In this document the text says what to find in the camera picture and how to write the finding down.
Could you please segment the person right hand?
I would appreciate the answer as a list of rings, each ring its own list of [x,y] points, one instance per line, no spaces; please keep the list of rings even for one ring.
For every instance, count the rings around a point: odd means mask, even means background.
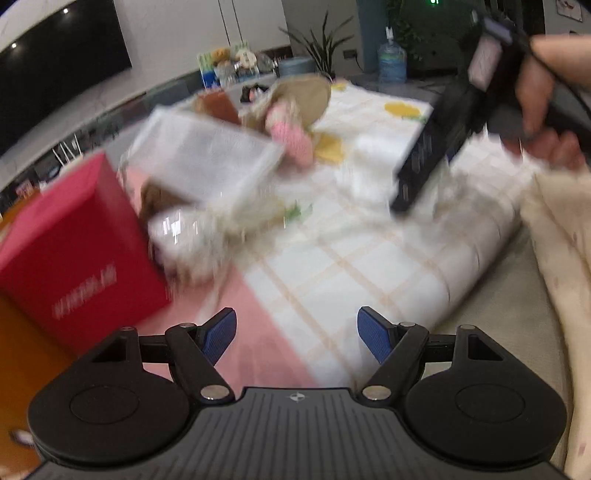
[[[527,152],[552,168],[579,170],[585,164],[579,140],[571,132],[559,134],[544,123],[558,78],[576,86],[590,85],[590,37],[536,36],[532,51],[516,86],[524,130],[530,139],[518,146],[517,152]]]

